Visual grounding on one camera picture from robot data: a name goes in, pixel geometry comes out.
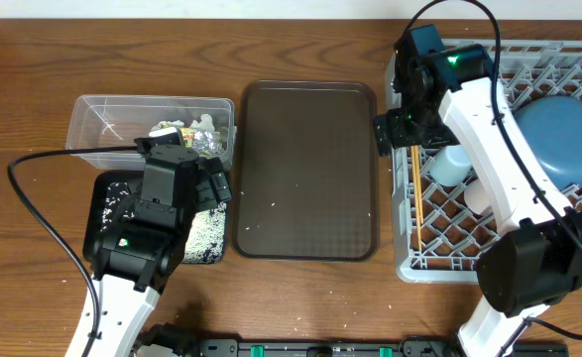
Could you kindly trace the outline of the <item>grey dishwasher rack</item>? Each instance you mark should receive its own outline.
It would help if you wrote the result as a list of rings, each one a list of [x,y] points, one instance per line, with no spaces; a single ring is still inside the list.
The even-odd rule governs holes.
[[[499,54],[503,113],[516,113],[535,100],[566,95],[582,101],[582,41],[482,41],[491,55]],[[475,176],[452,187],[435,182],[429,171],[436,154],[419,149],[422,202],[414,199],[408,149],[391,153],[392,219],[396,273],[407,283],[474,284],[475,265],[499,238],[493,214],[469,210],[463,192]]]

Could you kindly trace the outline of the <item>dark blue plate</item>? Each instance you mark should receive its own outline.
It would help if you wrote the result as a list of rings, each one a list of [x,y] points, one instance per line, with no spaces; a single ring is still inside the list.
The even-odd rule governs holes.
[[[542,97],[517,111],[515,119],[554,185],[582,186],[582,101]]]

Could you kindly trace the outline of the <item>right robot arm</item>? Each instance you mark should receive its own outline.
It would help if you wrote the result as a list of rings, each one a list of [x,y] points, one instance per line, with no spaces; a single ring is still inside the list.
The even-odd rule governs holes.
[[[541,315],[582,288],[582,211],[549,179],[509,109],[498,54],[448,49],[431,25],[394,46],[398,107],[374,119],[378,152],[462,146],[496,222],[476,264],[482,296],[457,334],[464,356],[506,356]]]

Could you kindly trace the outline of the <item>light blue cup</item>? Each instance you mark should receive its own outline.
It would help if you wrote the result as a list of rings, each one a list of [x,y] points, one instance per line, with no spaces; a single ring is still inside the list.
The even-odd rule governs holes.
[[[466,179],[472,163],[461,145],[447,146],[434,157],[428,171],[433,180],[443,186],[456,186]]]

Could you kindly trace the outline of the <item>yellow green snack wrapper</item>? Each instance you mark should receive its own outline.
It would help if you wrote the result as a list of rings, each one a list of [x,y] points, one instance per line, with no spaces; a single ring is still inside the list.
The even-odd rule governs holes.
[[[180,132],[184,145],[197,151],[203,157],[216,157],[225,152],[219,132],[196,128],[180,128]]]

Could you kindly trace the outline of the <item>pink cup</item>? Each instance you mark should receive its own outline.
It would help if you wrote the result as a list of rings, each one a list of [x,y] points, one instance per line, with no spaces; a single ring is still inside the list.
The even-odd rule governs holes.
[[[478,178],[467,184],[464,190],[464,200],[473,214],[484,216],[493,211],[493,198],[490,195],[490,191]]]

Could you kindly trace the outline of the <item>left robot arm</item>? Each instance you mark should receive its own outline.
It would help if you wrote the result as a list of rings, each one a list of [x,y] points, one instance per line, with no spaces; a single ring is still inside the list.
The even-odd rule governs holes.
[[[69,356],[197,356],[198,338],[172,324],[143,327],[181,264],[196,214],[229,201],[218,158],[204,158],[176,134],[141,137],[136,186],[106,224],[91,221],[83,256],[92,275]]]

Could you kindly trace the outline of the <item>wooden chopstick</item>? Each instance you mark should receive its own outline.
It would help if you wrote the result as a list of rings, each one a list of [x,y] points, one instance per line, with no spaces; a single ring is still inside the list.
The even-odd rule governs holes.
[[[412,172],[412,184],[413,184],[413,194],[414,194],[414,210],[415,210],[415,225],[416,225],[416,237],[417,237],[417,247],[420,254],[423,253],[422,249],[422,235],[421,226],[423,223],[422,218],[422,197],[421,197],[421,175],[420,175],[420,161],[419,161],[419,146],[410,147],[411,156],[411,172]]]
[[[415,195],[415,210],[417,214],[416,223],[417,227],[420,228],[423,224],[423,204],[422,204],[419,146],[413,146],[411,148],[411,158],[412,158],[412,177]]]

